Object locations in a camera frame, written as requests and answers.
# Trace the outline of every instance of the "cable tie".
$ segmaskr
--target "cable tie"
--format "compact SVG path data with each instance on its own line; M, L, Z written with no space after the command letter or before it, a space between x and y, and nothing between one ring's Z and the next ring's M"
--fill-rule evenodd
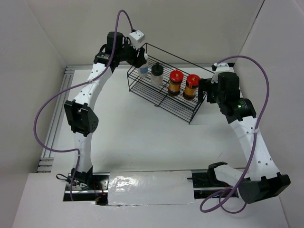
M254 129L254 130L252 130L250 133L248 133L248 134L254 134L254 133L259 133L260 132L260 129L259 128L257 128L257 129Z
M92 80L92 79L87 80L87 82L89 82L89 84L96 84L96 85L99 85L98 82L96 82L96 81L94 81L94 80Z

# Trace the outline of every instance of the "white backdrop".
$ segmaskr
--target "white backdrop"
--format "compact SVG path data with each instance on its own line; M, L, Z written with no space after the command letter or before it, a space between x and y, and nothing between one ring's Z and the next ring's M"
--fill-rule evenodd
M269 105L260 127L273 160L291 179L280 194L291 228L304 227L303 37L304 0L266 0L241 52L256 59L268 73ZM260 70L241 59L235 70L244 95L259 112L266 91Z
M263 0L27 0L71 65L91 64L116 14L126 10L147 41L196 63L238 54ZM124 15L120 32L129 33Z
M32 133L35 114L60 89L65 65L24 0L1 0L0 22L0 226L9 228L42 151ZM54 103L41 115L43 140L53 110Z

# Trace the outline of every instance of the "white table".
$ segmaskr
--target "white table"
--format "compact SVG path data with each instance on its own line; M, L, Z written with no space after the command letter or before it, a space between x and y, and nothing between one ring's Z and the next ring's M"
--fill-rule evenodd
M197 68L183 69L208 78ZM129 93L126 68L116 69L96 102L99 126L92 140L94 172L206 169L225 161L244 167L245 157L234 132L217 104L203 103L191 125ZM73 84L86 80L90 70L75 72ZM80 89L70 92L72 100ZM56 148L73 148L73 134L64 119ZM287 223L278 197L248 205L240 214L218 209L203 214L202 200L184 205L95 206L93 202L63 202L65 183L55 174L70 172L74 155L56 154L52 172L30 174L14 227L276 227ZM232 198L225 207L237 210L243 201ZM209 200L205 207L217 204Z

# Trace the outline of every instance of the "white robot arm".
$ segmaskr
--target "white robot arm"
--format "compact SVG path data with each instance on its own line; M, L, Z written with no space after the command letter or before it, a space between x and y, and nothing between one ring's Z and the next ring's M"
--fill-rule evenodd
M80 150L79 165L75 173L75 179L87 185L91 184L90 180L93 174L91 141L93 132L98 126L98 117L94 113L96 100L120 62L127 61L136 68L146 63L145 50L142 47L145 39L144 34L141 31L133 31L126 39L122 33L117 33L114 58L110 63L110 67L105 71L112 52L113 39L114 32L110 32L107 36L107 44L102 46L95 56L91 74L87 79L90 83L81 89L73 101L66 101L64 106L68 124L74 133L75 148ZM101 72L104 72L102 76L93 81ZM76 168L77 160L78 154L76 152L72 173Z
M217 66L211 79L203 79L202 87L207 91L207 102L217 103L226 116L240 141L247 161L253 145L254 133L257 134L255 153L245 176L238 188L239 195L246 203L253 203L278 195L289 184L288 175L281 175L272 160L262 134L255 129L256 112L250 100L241 98L239 78L230 72L227 63ZM210 165L215 179L234 187L242 171L230 167L225 162Z

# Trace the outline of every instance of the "condiment bottle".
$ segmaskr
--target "condiment bottle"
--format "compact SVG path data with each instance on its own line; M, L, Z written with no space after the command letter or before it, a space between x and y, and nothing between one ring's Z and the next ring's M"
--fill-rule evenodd
M173 70L170 73L170 81L169 81L169 88L168 94L171 96L177 96L180 94L181 90L181 83L184 78L184 74L179 70Z
M151 84L152 86L159 87L163 79L163 66L156 63L151 69Z
M147 62L137 69L139 77L146 77L148 75L148 54L145 53L144 58Z
M200 77L197 75L189 75L186 80L186 88L183 97L190 101L195 98L196 89L199 87Z

